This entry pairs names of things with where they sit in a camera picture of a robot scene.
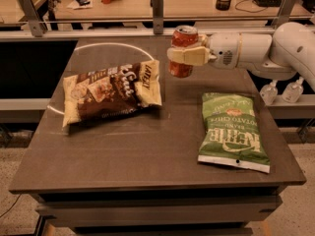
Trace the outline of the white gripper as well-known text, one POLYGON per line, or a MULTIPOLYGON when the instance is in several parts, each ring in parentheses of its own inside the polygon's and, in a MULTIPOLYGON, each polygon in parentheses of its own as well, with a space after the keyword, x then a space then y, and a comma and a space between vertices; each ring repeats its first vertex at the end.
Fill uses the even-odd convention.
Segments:
POLYGON ((185 65, 203 66, 209 61, 218 69, 236 67, 240 47, 239 33, 215 33, 210 38, 200 34, 198 44, 200 46, 193 48, 171 47, 167 50, 167 57, 172 62, 185 65))

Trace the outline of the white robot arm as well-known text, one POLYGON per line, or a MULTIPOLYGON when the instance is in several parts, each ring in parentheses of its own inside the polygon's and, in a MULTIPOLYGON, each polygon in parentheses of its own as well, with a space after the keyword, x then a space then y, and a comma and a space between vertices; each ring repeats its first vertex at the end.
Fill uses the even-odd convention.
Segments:
POLYGON ((167 50, 170 61, 218 69, 246 69, 253 75, 285 81, 300 75, 315 90, 315 33, 299 23, 279 26, 272 34, 218 32, 186 47, 167 50))

